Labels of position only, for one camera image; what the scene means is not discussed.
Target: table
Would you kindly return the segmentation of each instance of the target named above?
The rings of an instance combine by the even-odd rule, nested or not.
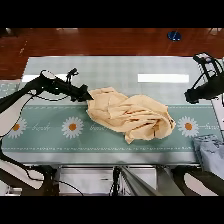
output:
[[[80,74],[72,80],[73,85],[79,87],[86,84],[89,90],[112,86],[127,96],[148,95],[168,105],[169,113],[176,122],[183,116],[195,118],[200,127],[200,135],[215,133],[222,138],[211,102],[201,100],[200,104],[191,105],[185,100],[184,92],[192,87],[200,75],[197,63],[191,57],[31,57],[24,71],[23,80],[39,75],[43,69],[63,76],[74,67]],[[189,82],[140,83],[138,74],[187,74]],[[19,88],[24,85],[25,82],[20,82]],[[63,95],[53,96],[48,93],[43,93],[41,96],[50,99],[63,97]],[[172,135],[163,140],[138,140],[127,145],[121,133],[105,130],[102,126],[91,123],[85,113],[86,109],[85,102],[73,103],[69,99],[49,102],[37,98],[29,101],[22,112],[22,117],[29,120],[29,123],[33,123],[29,126],[30,129],[27,129],[26,135],[21,135],[13,141],[10,138],[4,138],[5,153],[23,163],[41,164],[189,164],[197,162],[191,139],[181,135],[177,127]],[[208,120],[203,120],[202,113]],[[85,125],[82,135],[68,141],[62,135],[59,137],[58,133],[61,130],[59,123],[71,116],[79,117]],[[45,123],[43,125],[38,123],[38,119]],[[46,133],[50,133],[47,132],[49,128],[52,128],[53,132],[47,136]],[[31,140],[34,142],[36,138],[39,139],[40,145],[31,146]]]

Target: cloth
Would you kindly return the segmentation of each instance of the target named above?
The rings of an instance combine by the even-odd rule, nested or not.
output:
[[[176,123],[168,114],[168,107],[144,95],[130,98],[114,88],[89,92],[94,100],[88,101],[90,118],[116,132],[124,132],[125,140],[162,139],[172,133]]]
[[[224,179],[224,143],[212,134],[195,137],[193,142],[202,169]]]

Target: beige cloth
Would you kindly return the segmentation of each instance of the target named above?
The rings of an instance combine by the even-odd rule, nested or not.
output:
[[[90,118],[116,132],[124,132],[129,144],[134,139],[164,138],[176,125],[168,114],[168,107],[148,96],[128,98],[112,87],[89,93],[94,99],[88,101]]]

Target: wooden floor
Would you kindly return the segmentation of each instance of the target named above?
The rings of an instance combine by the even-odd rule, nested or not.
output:
[[[181,33],[181,41],[167,38],[172,30]],[[221,28],[18,28],[16,33],[0,38],[0,79],[20,78],[30,56],[192,56],[203,51],[224,56]]]

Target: daisy print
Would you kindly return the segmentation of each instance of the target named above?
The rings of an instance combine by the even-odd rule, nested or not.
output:
[[[25,119],[19,118],[17,123],[13,126],[11,131],[8,133],[8,137],[9,138],[17,138],[20,135],[22,135],[23,131],[26,130],[26,124],[27,124],[27,122]]]
[[[194,118],[182,117],[178,121],[178,130],[182,132],[185,137],[193,137],[198,135],[198,124]]]
[[[62,132],[66,138],[75,138],[82,134],[83,122],[78,117],[69,117],[62,125]]]

